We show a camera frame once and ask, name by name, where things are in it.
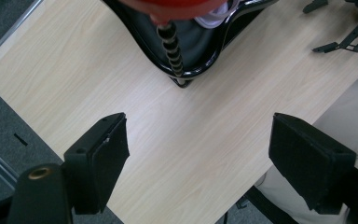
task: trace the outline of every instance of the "gray carpet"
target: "gray carpet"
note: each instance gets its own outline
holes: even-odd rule
[[[34,0],[0,0],[0,39]],[[0,157],[20,174],[40,163],[62,163],[32,129],[0,98]],[[13,191],[0,179],[0,200]],[[229,211],[228,223],[270,223],[254,206]],[[110,211],[96,216],[74,216],[75,223],[121,223]]]

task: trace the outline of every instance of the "wooden table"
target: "wooden table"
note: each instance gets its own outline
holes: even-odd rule
[[[271,165],[274,112],[314,122],[358,78],[342,40],[357,9],[281,0],[187,89],[97,0],[45,0],[0,48],[0,96],[62,157],[98,119],[125,112],[131,156],[108,206],[125,223],[213,223]]]

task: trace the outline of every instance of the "red object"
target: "red object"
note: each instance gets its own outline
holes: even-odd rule
[[[150,15],[156,24],[169,20],[189,20],[220,7],[227,0],[119,0]]]

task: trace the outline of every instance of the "light wood grain surface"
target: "light wood grain surface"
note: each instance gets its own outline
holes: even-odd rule
[[[45,0],[0,48],[0,96],[62,157],[98,119],[125,112],[131,156],[108,206],[125,223],[214,223],[270,167],[274,112],[314,122],[358,78],[344,1],[266,9],[179,89],[97,0]]]

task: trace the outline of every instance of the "white fabric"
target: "white fabric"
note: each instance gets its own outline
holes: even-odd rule
[[[358,80],[314,123],[322,132],[358,154]],[[298,223],[345,223],[348,208],[344,205],[340,215],[319,215],[310,211],[289,182],[271,167],[257,188],[274,204]]]

